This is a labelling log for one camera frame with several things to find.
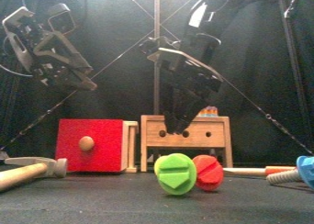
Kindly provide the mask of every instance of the black curtain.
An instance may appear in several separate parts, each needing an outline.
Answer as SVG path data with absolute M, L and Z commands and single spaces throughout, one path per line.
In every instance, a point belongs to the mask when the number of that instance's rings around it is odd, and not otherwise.
M 22 6 L 20 0 L 12 1 L 3 8 L 1 17 Z M 160 0 L 160 35 L 185 39 L 187 14 L 197 1 Z M 154 0 L 26 0 L 26 3 L 40 19 L 44 19 L 50 6 L 67 4 L 79 24 L 68 39 L 95 68 L 91 76 L 98 90 L 79 92 L 70 98 L 68 93 L 54 87 L 20 79 L 4 142 L 15 138 L 38 117 L 47 116 L 19 137 L 15 145 L 8 146 L 8 154 L 54 157 L 60 118 L 140 121 L 140 115 L 154 114 L 154 64 L 138 50 L 138 44 L 154 37 Z M 313 124 L 313 0 L 299 0 L 297 11 L 291 22 Z M 278 0 L 254 0 L 238 7 L 235 12 L 230 11 L 219 18 L 214 30 L 222 45 L 209 63 L 293 135 L 307 143 Z M 8 98 L 8 94 L 1 96 L 1 103 Z M 66 98 L 63 105 L 50 112 Z M 211 98 L 219 115 L 231 118 L 237 163 L 294 163 L 297 156 L 306 154 L 226 83 Z

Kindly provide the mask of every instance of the red cube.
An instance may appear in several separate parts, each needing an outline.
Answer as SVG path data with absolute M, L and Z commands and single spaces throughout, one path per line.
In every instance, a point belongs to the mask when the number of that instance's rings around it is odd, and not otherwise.
M 127 142 L 122 119 L 60 119 L 55 159 L 67 158 L 70 172 L 122 172 L 127 168 Z M 94 141 L 84 151 L 79 142 Z

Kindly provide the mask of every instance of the green screw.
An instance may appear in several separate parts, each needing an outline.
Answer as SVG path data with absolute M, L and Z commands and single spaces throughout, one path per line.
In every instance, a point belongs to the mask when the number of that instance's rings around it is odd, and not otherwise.
M 197 182 L 197 168 L 191 159 L 182 153 L 158 158 L 155 174 L 163 190 L 181 196 L 190 191 Z

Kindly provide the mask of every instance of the wooden handle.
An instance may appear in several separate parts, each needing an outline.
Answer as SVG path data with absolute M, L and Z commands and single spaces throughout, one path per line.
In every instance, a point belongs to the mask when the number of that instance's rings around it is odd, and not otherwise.
M 265 176 L 265 169 L 261 168 L 223 168 L 225 175 Z
M 261 168 L 223 168 L 226 175 L 242 175 L 242 176 L 266 176 L 269 174 L 279 173 L 295 169 L 291 166 L 266 166 Z
M 27 182 L 40 174 L 47 172 L 47 164 L 36 163 L 18 169 L 0 172 L 0 191 L 7 190 L 14 185 Z

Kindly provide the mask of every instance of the blue object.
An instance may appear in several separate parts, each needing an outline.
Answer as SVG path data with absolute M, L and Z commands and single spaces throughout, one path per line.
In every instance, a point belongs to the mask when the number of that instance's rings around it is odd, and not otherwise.
M 314 189 L 314 157 L 299 156 L 297 168 L 303 182 Z

